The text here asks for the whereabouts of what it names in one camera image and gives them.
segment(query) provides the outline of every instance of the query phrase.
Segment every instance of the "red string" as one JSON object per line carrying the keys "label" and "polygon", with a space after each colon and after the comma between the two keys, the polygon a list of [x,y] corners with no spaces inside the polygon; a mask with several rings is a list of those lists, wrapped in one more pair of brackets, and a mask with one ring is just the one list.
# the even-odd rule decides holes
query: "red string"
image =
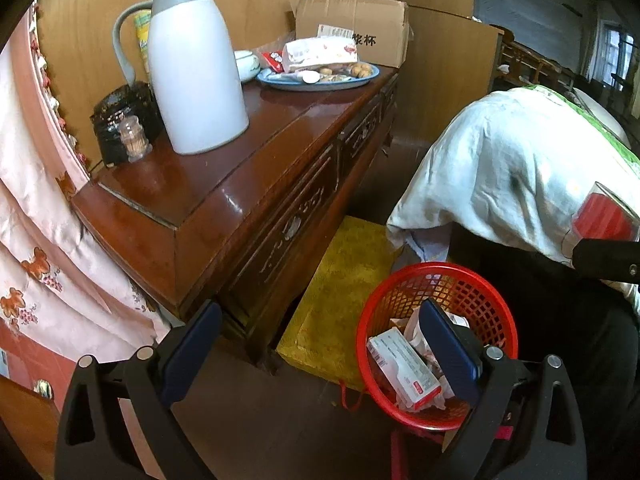
{"label": "red string", "polygon": [[347,385],[344,384],[344,381],[340,379],[340,399],[342,401],[342,407],[348,412],[357,412],[360,409],[360,405],[362,404],[362,398],[367,393],[367,389],[365,388],[360,392],[358,396],[358,400],[353,406],[347,405]]}

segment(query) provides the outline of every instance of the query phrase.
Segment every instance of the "red cup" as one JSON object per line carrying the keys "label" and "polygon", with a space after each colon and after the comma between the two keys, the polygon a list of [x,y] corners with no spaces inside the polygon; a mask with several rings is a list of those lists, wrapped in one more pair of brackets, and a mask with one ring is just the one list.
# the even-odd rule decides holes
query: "red cup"
{"label": "red cup", "polygon": [[615,193],[596,182],[574,215],[572,228],[579,238],[633,242],[638,240],[640,218]]}

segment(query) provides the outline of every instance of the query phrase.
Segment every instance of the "pink curtain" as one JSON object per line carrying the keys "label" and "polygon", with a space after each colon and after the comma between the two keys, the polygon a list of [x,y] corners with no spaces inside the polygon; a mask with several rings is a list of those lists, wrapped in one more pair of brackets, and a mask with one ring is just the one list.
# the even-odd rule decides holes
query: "pink curtain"
{"label": "pink curtain", "polygon": [[31,9],[0,54],[0,318],[73,361],[129,358],[169,325],[71,210],[89,178],[74,144]]}

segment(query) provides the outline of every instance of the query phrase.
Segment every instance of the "cardboard box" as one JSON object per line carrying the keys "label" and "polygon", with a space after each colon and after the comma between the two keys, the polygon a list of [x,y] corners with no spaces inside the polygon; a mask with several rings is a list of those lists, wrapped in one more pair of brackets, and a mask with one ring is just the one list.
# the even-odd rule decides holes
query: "cardboard box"
{"label": "cardboard box", "polygon": [[300,0],[296,38],[318,35],[319,25],[353,31],[360,60],[398,68],[409,39],[407,5],[396,0]]}

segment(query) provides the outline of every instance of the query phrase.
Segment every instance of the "yellow mat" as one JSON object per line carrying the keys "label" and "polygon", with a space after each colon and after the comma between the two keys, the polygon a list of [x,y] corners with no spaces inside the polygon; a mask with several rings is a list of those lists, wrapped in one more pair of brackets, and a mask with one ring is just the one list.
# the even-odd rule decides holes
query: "yellow mat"
{"label": "yellow mat", "polygon": [[365,302],[396,252],[385,227],[347,216],[316,270],[277,351],[290,365],[362,390],[355,335]]}

